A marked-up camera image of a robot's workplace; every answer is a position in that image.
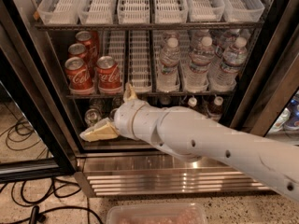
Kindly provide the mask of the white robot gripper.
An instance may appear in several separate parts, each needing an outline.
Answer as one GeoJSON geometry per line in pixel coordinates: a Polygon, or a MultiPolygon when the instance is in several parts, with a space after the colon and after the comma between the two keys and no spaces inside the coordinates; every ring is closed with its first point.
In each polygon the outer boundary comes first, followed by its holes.
{"type": "Polygon", "coordinates": [[[136,98],[133,86],[127,82],[123,94],[123,101],[126,103],[117,109],[114,123],[109,118],[101,119],[79,136],[84,141],[94,142],[115,139],[120,133],[134,140],[160,141],[157,121],[163,114],[163,110],[136,98]]]}

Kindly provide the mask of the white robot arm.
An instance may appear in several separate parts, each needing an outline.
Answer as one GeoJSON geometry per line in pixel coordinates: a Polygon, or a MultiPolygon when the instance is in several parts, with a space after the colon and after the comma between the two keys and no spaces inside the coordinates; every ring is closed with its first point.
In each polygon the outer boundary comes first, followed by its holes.
{"type": "Polygon", "coordinates": [[[276,193],[299,201],[299,147],[227,128],[184,106],[158,108],[127,85],[114,119],[80,134],[88,142],[118,136],[142,140],[181,161],[201,157],[229,165],[276,193]]]}

